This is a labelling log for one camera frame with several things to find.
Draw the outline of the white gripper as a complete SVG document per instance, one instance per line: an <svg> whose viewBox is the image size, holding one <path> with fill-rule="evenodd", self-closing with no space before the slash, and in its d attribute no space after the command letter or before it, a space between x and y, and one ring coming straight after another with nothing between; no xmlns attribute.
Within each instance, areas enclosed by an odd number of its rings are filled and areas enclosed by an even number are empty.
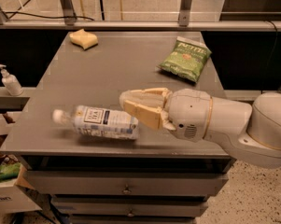
<svg viewBox="0 0 281 224"><path fill-rule="evenodd" d="M129 90L119 96L119 103L150 129L164 128L174 137L191 142L204 137L212 109L211 96L192 89L173 94L167 88Z"/></svg>

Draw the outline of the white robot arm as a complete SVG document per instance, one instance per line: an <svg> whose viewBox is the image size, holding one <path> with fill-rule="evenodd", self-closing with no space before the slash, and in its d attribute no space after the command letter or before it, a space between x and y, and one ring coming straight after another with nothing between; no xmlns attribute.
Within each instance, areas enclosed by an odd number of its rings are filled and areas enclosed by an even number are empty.
<svg viewBox="0 0 281 224"><path fill-rule="evenodd" d="M281 166L281 93L263 93L250 105L205 91L152 88L125 91L119 103L150 129L216 143L231 157L263 168Z"/></svg>

